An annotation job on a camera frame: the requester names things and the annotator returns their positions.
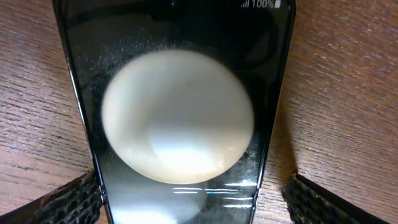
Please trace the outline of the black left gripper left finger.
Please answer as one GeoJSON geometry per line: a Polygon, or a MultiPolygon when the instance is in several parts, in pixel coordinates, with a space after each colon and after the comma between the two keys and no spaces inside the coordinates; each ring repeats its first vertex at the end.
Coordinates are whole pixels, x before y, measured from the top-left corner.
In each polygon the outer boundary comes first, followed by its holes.
{"type": "Polygon", "coordinates": [[[1,215],[1,224],[96,223],[103,203],[95,171],[1,215]]]}

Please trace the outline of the black Samsung smartphone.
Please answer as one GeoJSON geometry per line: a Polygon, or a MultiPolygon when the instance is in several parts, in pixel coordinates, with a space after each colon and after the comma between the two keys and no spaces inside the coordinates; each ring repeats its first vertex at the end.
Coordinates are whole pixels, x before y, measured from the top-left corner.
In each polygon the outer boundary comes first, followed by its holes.
{"type": "Polygon", "coordinates": [[[297,3],[52,3],[110,223],[252,223],[297,3]]]}

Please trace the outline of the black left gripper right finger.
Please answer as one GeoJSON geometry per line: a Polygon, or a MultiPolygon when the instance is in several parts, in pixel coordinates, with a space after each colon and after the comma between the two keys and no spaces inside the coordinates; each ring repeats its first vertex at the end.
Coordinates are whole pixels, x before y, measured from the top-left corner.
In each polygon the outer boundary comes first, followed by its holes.
{"type": "Polygon", "coordinates": [[[300,174],[290,176],[284,200],[294,224],[387,224],[300,174]]]}

